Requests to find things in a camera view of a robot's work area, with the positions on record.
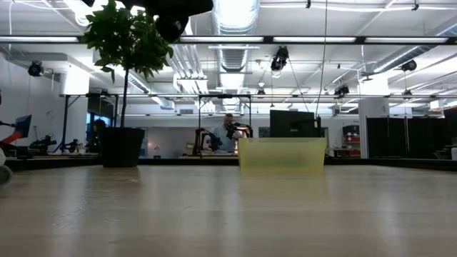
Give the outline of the yellow translucent plastic bin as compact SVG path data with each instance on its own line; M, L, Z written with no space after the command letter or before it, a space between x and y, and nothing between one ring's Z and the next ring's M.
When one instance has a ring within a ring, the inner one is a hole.
M238 162L243 175L321 175L325 138L242 138Z

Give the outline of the person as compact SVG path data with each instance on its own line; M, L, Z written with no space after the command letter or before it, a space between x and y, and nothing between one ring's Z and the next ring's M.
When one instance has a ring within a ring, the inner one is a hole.
M103 129L106 127L105 121L101 119L95 120L92 126L92 138L88 142L89 151L91 153L99 153L100 152L100 135Z
M236 147L236 142L242 137L242 134L240 131L234 131L233 135L231 138L227 136L229 132L229 126L234 122L234 117L232 114L226 114L224 116L224 121L221 125L216 126L213 129L213 134L215 134L221 144L219 145L218 150L227 152L227 153L233 153L235 151Z

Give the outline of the large black monitor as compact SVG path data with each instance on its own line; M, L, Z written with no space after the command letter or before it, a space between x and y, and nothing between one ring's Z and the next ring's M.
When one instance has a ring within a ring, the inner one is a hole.
M317 136L313 113L270 110L271 138L312 138Z

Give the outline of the black plant pot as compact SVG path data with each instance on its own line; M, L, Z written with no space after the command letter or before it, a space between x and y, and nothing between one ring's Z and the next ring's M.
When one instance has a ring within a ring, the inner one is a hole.
M144 136L145 131L140 128L104 128L100 133L100 154L103 167L136 167Z

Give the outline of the red shelf unit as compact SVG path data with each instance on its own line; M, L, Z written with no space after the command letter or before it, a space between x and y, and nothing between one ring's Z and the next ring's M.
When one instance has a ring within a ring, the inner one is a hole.
M342 146L346 149L348 157L359 158L361 156L360 130L359 125L343 127Z

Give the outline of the green leafy plant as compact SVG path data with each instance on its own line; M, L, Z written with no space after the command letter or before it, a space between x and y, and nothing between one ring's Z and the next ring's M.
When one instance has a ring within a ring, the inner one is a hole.
M153 17L142 10L133 15L125 7L118 7L115 0L108 0L100 9L86 15L89 22L82 41L88 49L99 53L94 65L115 79L116 68L124 71L123 103L120 126L125 126L126 96L130 71L153 77L165 66L167 58L174 55L170 43L156 28Z

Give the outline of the black overhead crossbar with lights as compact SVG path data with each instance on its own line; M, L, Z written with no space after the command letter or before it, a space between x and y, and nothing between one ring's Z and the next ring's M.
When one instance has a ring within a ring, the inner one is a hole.
M0 44L81 44L80 36L7 36ZM457 36L182 36L175 44L457 45Z

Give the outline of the black room divider panel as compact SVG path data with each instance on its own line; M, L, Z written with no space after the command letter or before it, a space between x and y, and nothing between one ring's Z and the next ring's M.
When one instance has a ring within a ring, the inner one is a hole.
M367 118L369 158L449 159L457 118Z

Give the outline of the small tilted monitor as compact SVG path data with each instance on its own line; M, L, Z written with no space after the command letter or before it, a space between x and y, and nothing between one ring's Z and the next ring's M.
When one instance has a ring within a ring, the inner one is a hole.
M15 120L15 132L19 132L21 138L27 138L29 136L29 130L31 126L31 117L32 115L18 117Z

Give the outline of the red angled bar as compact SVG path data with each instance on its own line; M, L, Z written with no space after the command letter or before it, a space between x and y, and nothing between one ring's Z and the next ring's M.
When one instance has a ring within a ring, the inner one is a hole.
M5 145L10 145L13 143L15 140L20 139L22 137L21 132L15 131L12 133L12 135L7 136L5 139L0 140L0 146L5 146Z

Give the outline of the silver spiral ventilation duct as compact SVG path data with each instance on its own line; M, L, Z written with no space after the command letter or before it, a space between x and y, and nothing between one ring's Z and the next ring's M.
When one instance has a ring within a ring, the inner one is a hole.
M222 36L251 35L258 22L261 0L214 0L211 12L214 31ZM227 72L242 71L248 51L242 49L218 50L221 68Z

